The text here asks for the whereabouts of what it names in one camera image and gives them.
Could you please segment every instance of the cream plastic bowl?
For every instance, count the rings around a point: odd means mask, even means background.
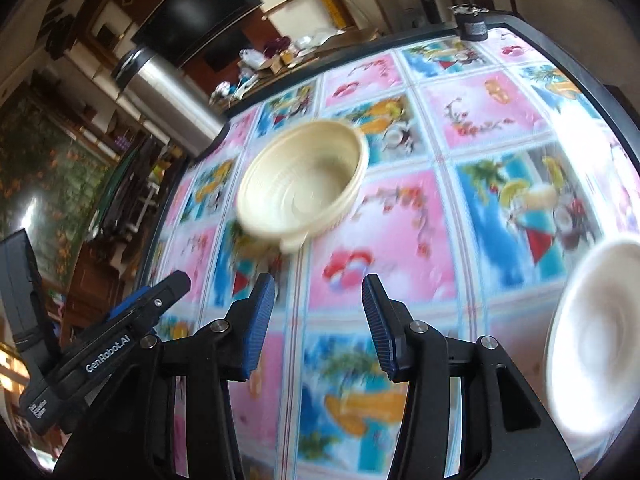
[[[367,165],[364,134],[347,122],[311,121],[279,134],[254,159],[238,190],[249,234],[294,253],[353,206]]]
[[[640,238],[604,240],[572,273],[546,342],[549,412],[569,442],[626,421],[640,396]]]

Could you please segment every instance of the stainless steel cylinder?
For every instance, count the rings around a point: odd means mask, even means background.
[[[147,47],[131,50],[112,75],[134,106],[194,158],[206,156],[226,136],[226,119]]]

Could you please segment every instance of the beach ball print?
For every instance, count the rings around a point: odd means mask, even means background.
[[[334,251],[322,277],[335,292],[359,288],[373,261],[373,254],[368,249]]]

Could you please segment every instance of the blue gripper pad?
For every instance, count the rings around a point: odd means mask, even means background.
[[[376,347],[378,361],[389,380],[399,383],[408,380],[414,365],[404,327],[412,322],[411,314],[399,301],[390,300],[376,274],[362,280],[362,306]]]
[[[258,366],[275,302],[275,292],[273,276],[263,272],[258,276],[249,297],[233,302],[225,316],[231,324],[236,344],[241,346],[236,346],[237,354],[233,358],[234,375],[238,376],[234,380],[247,380]]]

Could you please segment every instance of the bowl rim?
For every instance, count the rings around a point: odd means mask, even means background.
[[[343,127],[345,130],[351,132],[353,138],[356,140],[359,146],[359,160],[356,165],[356,168],[353,172],[353,176],[351,177],[349,183],[342,190],[340,195],[333,200],[324,211],[319,213],[315,218],[307,221],[305,224],[297,227],[293,230],[283,230],[283,229],[266,229],[258,225],[258,222],[252,221],[249,218],[249,215],[246,211],[245,203],[246,203],[246,189],[251,181],[255,170],[258,168],[260,163],[267,157],[273,153],[274,150],[277,150],[279,146],[282,144],[289,142],[292,138],[295,138],[300,135],[308,135],[309,132],[305,132],[305,128],[309,126],[309,124],[319,124],[319,123],[327,123],[335,126],[338,124]],[[360,186],[362,185],[362,181],[364,179],[364,174],[367,171],[367,167],[369,166],[369,143],[367,142],[366,136],[363,131],[354,126],[352,123],[346,120],[330,120],[323,118],[313,118],[311,120],[305,121],[304,123],[294,124],[290,126],[287,130],[283,131],[280,134],[277,134],[277,137],[272,139],[263,149],[260,150],[260,153],[252,160],[249,167],[244,172],[242,176],[242,180],[240,182],[240,186],[238,187],[238,192],[236,193],[236,215],[238,217],[238,221],[242,225],[249,234],[271,240],[283,240],[284,238],[293,238],[303,235],[311,235],[317,232],[322,232],[329,227],[329,225],[333,224],[338,216],[343,216],[345,212],[341,211],[342,208],[347,204],[348,197],[354,194],[354,192],[358,192]]]
[[[593,272],[594,266],[596,266],[597,264],[597,261],[601,259],[604,254],[607,254],[620,246],[633,246],[636,250],[640,250],[640,236],[633,233],[616,233],[615,235],[604,238],[598,244],[593,246],[591,250],[587,254],[585,254],[584,258],[578,263],[578,265],[572,271],[571,275],[569,275],[566,285],[562,290],[560,300],[558,301],[558,306],[556,307],[556,310],[551,317],[543,354],[544,389],[547,409],[549,410],[554,423],[556,424],[556,426],[558,426],[558,429],[561,430],[562,434],[565,436],[580,438],[588,436],[594,438],[596,436],[606,434],[607,431],[611,431],[613,429],[609,428],[608,430],[600,430],[597,434],[586,435],[579,433],[575,428],[571,428],[562,424],[562,422],[556,416],[559,412],[559,407],[556,401],[556,396],[553,394],[551,364],[554,353],[553,346],[558,334],[559,319],[562,316],[562,313],[567,309],[567,304],[569,303],[569,301],[573,301],[576,289],[582,282],[580,277],[587,273],[591,274]]]

